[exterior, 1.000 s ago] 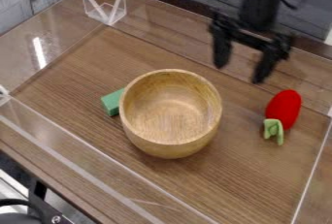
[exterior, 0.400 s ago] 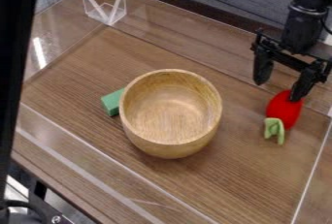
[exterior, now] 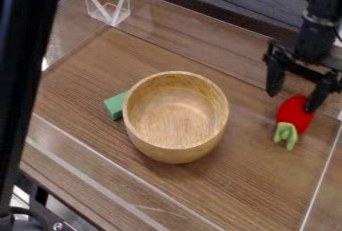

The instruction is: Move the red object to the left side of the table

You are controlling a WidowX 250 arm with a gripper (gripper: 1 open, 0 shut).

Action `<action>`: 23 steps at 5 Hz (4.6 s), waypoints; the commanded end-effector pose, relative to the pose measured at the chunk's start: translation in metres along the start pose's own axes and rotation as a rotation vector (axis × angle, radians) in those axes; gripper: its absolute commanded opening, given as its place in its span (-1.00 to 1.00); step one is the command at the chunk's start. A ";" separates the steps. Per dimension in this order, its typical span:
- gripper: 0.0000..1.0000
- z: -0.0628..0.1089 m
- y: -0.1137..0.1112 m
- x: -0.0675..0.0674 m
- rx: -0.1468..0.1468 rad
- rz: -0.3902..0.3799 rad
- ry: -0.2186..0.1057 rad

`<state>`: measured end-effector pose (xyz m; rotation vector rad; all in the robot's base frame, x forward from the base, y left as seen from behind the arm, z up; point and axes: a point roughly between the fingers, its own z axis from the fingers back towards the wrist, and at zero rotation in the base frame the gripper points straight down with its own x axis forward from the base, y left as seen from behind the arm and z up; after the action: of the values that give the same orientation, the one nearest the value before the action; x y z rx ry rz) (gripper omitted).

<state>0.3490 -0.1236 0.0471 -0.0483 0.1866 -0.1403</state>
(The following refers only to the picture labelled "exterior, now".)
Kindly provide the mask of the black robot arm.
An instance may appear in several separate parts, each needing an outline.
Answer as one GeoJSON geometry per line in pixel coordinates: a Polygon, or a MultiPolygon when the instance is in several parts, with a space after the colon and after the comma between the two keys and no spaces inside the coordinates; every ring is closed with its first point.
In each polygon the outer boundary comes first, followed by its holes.
{"type": "MultiPolygon", "coordinates": [[[[8,0],[10,16],[17,18],[2,30],[8,34],[6,62],[0,66],[0,88],[12,90],[6,115],[16,123],[4,131],[17,132],[24,140],[41,75],[41,58],[56,3],[52,0],[8,0]]],[[[208,85],[196,85],[188,72],[156,73],[133,85],[123,106],[125,134],[101,123],[85,99],[80,106],[81,118],[89,121],[88,135],[100,138],[109,154],[117,156],[125,146],[140,152],[136,168],[159,180],[173,195],[203,206],[214,213],[226,214],[238,208],[223,200],[228,186],[238,183],[235,171],[215,168],[222,162],[232,164],[232,156],[242,149],[251,153],[239,161],[250,171],[256,166],[248,161],[272,148],[271,129],[258,118],[275,107],[256,100],[255,92],[220,73],[208,85]]]]}

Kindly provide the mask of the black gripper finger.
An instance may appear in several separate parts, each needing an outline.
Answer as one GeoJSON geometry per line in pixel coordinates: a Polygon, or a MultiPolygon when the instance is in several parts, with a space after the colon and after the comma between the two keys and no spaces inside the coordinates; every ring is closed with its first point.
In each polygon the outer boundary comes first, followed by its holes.
{"type": "Polygon", "coordinates": [[[328,95],[335,92],[335,84],[331,80],[320,80],[308,96],[304,112],[314,113],[323,104],[328,95]]]}
{"type": "Polygon", "coordinates": [[[274,97],[283,87],[284,70],[278,62],[267,64],[266,92],[274,97]]]}

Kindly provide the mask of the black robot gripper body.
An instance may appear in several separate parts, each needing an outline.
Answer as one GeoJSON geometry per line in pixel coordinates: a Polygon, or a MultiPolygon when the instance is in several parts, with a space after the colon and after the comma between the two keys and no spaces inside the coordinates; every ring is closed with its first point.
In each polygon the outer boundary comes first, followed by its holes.
{"type": "Polygon", "coordinates": [[[263,61],[266,66],[270,62],[278,62],[284,70],[284,76],[291,72],[315,84],[320,80],[331,80],[335,92],[342,91],[342,59],[335,56],[327,55],[319,62],[306,62],[291,45],[271,39],[267,42],[263,61]]]}

